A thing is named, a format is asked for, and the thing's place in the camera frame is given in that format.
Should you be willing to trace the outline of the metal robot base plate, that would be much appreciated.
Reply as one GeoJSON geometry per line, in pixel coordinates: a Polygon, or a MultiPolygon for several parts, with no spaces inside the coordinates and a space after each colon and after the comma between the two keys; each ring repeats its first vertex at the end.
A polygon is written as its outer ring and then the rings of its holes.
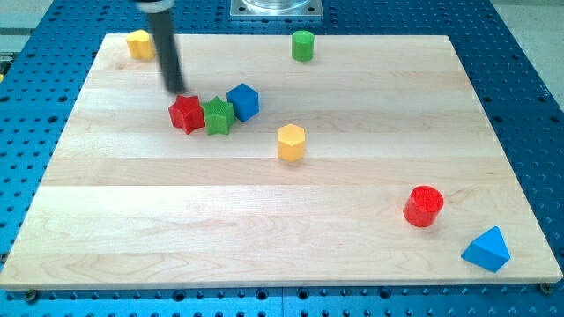
{"type": "Polygon", "coordinates": [[[322,0],[231,0],[231,19],[321,18],[322,0]]]}

